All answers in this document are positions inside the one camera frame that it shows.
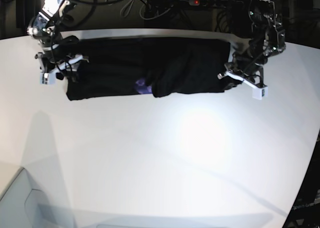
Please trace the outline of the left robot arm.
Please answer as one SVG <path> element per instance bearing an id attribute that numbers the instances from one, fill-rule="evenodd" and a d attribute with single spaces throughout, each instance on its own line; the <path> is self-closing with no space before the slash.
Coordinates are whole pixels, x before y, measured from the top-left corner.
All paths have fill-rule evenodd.
<path id="1" fill-rule="evenodd" d="M 255 90 L 267 89 L 264 82 L 264 65 L 268 58 L 283 53 L 286 49 L 286 31 L 283 25 L 279 0 L 250 0 L 247 17 L 251 28 L 248 47 L 235 51 L 232 60 L 225 63 L 219 80 L 227 77 L 244 83 Z"/>

